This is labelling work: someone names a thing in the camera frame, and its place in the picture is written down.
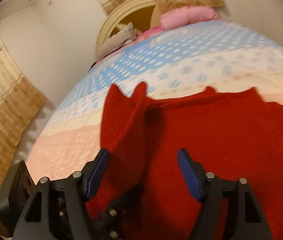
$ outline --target wooden headboard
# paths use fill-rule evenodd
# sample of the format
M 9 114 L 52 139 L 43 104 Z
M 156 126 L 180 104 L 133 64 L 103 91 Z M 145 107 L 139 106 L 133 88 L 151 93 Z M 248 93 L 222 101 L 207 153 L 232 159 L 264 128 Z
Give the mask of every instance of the wooden headboard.
M 119 30 L 116 26 L 132 22 L 134 27 L 142 32 L 151 26 L 153 11 L 156 6 L 155 0 L 128 0 L 118 6 L 106 19 L 99 31 L 96 43 L 96 52 L 102 44 Z

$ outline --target bolt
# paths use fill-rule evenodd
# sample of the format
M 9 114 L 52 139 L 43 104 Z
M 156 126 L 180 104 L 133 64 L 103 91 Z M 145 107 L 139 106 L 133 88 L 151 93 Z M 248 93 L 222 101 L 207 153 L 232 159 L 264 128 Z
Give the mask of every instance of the bolt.
M 108 210 L 108 213 L 112 216 L 112 217 L 115 217 L 117 215 L 117 212 L 115 209 L 111 208 Z
M 74 173 L 73 173 L 73 177 L 74 178 L 79 178 L 81 176 L 81 172 L 80 171 L 75 171 Z
M 47 177 L 42 177 L 41 179 L 40 179 L 40 183 L 41 184 L 44 184 L 44 183 L 46 183 L 48 181 L 48 178 Z
M 212 172 L 207 172 L 206 177 L 209 178 L 209 179 L 213 179 L 215 177 L 215 174 L 212 173 Z
M 245 178 L 240 178 L 240 183 L 241 183 L 241 184 L 246 184 L 246 183 L 247 183 L 247 179 L 245 179 Z
M 116 231 L 110 231 L 109 235 L 112 237 L 112 239 L 117 239 L 118 238 L 118 234 Z

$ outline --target white wall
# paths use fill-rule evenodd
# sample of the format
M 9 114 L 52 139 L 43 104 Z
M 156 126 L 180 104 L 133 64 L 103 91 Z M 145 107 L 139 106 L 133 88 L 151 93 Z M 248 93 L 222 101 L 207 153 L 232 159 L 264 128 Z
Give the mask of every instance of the white wall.
M 24 75 L 48 102 L 24 132 L 16 159 L 26 159 L 53 111 L 94 62 L 106 15 L 97 0 L 38 0 L 0 20 L 0 36 Z

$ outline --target red cloth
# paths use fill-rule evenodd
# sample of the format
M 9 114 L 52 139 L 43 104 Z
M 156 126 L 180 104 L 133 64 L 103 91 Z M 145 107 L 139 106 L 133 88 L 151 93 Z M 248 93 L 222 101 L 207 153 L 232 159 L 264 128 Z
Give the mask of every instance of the red cloth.
M 245 177 L 256 193 L 274 240 L 283 239 L 283 106 L 265 103 L 255 89 L 153 100 L 146 84 L 132 97 L 112 85 L 105 101 L 100 143 L 110 162 L 91 217 L 142 182 L 140 209 L 125 221 L 131 240 L 187 239 L 200 204 L 191 198 L 177 164 L 177 151 L 223 179 Z

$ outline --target bedspread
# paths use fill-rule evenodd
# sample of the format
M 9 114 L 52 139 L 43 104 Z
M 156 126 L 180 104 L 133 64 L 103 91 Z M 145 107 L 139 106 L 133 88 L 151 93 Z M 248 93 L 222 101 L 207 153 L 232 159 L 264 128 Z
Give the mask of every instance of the bedspread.
M 283 104 L 283 48 L 234 23 L 211 21 L 159 33 L 96 64 L 60 104 L 27 160 L 34 181 L 67 177 L 99 151 L 105 96 L 112 83 L 130 96 L 141 81 L 155 99 L 257 87 Z

